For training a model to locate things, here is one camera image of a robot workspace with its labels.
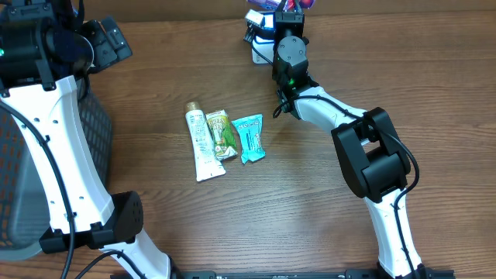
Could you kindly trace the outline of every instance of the pink and purple object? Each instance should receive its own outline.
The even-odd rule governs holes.
[[[279,3],[281,3],[281,0],[247,0],[247,1],[249,3],[259,5],[260,7],[269,10],[275,10],[279,6]],[[300,6],[303,9],[310,9],[314,4],[315,4],[315,0],[300,0]],[[289,9],[292,9],[294,6],[295,6],[295,1],[288,0],[286,2],[286,6],[284,7],[284,10],[287,11]]]

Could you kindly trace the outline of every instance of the teal packet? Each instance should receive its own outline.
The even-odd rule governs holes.
[[[243,148],[241,161],[243,164],[246,164],[247,161],[255,162],[265,157],[261,139],[262,120],[262,115],[253,115],[232,121],[241,140],[241,147]]]

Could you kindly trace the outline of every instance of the plastic bin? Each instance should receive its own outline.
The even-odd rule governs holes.
[[[78,81],[84,92],[84,82]],[[91,157],[106,185],[112,124],[89,92],[78,102]],[[0,260],[25,260],[41,252],[38,240],[50,226],[47,198],[33,159],[13,118],[0,110]]]

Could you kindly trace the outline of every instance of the wooden table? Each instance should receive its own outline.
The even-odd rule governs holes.
[[[109,190],[138,191],[151,238],[183,270],[341,271],[373,267],[367,208],[344,183],[332,140],[277,105],[243,20],[122,24],[134,56],[91,77],[112,117]],[[429,267],[496,277],[496,12],[308,17],[309,70],[338,99],[386,109],[421,168],[408,196]],[[263,113],[267,157],[195,181],[184,104],[231,119]],[[98,255],[80,248],[71,277]],[[0,265],[55,278],[66,254]],[[87,278],[120,272],[103,260]]]

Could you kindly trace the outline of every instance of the green snack packet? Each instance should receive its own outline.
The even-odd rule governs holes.
[[[215,157],[224,160],[236,156],[236,141],[234,140],[231,124],[225,110],[206,115],[208,127],[214,139]]]

